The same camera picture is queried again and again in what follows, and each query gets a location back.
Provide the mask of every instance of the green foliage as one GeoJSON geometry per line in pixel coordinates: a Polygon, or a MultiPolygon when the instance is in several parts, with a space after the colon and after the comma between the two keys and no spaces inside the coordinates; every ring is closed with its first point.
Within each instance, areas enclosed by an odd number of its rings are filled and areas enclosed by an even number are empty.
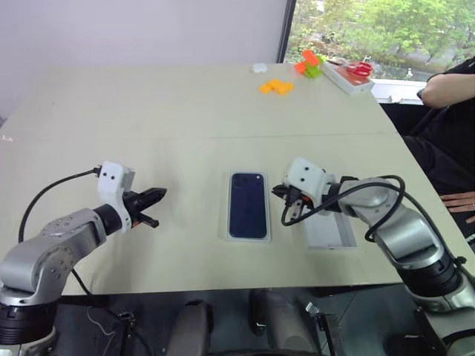
{"type": "Polygon", "coordinates": [[[428,67],[453,53],[450,65],[475,51],[475,0],[326,0],[323,13],[316,0],[297,0],[286,60],[305,49],[386,65],[418,51],[428,67]]]}

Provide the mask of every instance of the smartphone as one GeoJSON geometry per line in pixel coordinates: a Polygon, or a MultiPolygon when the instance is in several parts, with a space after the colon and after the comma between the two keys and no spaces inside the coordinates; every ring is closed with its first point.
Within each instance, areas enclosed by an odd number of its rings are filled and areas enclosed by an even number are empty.
{"type": "Polygon", "coordinates": [[[270,241],[266,176],[234,172],[229,179],[228,238],[270,241]]]}

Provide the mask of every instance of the person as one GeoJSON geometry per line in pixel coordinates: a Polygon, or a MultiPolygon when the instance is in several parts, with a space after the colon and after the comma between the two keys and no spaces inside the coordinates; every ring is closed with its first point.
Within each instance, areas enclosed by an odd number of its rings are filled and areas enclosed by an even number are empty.
{"type": "Polygon", "coordinates": [[[439,112],[404,141],[465,238],[475,240],[475,56],[430,77],[421,99],[439,112]]]}

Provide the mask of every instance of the person's arm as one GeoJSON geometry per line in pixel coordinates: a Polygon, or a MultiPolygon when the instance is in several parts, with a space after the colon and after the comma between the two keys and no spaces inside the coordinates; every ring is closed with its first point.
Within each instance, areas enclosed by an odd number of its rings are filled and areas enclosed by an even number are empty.
{"type": "Polygon", "coordinates": [[[475,97],[475,74],[439,74],[427,82],[421,95],[424,105],[443,108],[475,97]]]}

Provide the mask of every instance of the dark floor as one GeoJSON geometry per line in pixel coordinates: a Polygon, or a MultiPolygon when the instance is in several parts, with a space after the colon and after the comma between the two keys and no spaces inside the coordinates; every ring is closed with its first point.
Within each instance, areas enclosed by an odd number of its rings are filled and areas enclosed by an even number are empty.
{"type": "MultiPolygon", "coordinates": [[[[350,291],[329,297],[313,297],[308,289],[279,289],[290,300],[301,304],[312,301],[327,314],[340,320],[341,336],[346,355],[384,355],[386,336],[395,333],[417,333],[413,319],[414,304],[401,285],[350,291]]],[[[256,337],[247,322],[247,290],[202,291],[184,293],[125,294],[112,297],[110,308],[115,312],[133,310],[137,325],[156,355],[164,355],[174,321],[181,308],[190,300],[205,300],[214,309],[214,331],[210,352],[233,349],[268,349],[266,336],[256,337]]],[[[114,320],[99,309],[91,316],[101,322],[106,331],[114,328],[114,320]]],[[[60,306],[56,319],[60,331],[55,355],[102,356],[108,338],[86,317],[86,308],[60,306]]],[[[323,334],[319,336],[323,353],[329,355],[323,334]]],[[[126,355],[146,355],[135,339],[129,343],[126,355]]],[[[111,344],[108,356],[118,355],[119,337],[111,344]]]]}

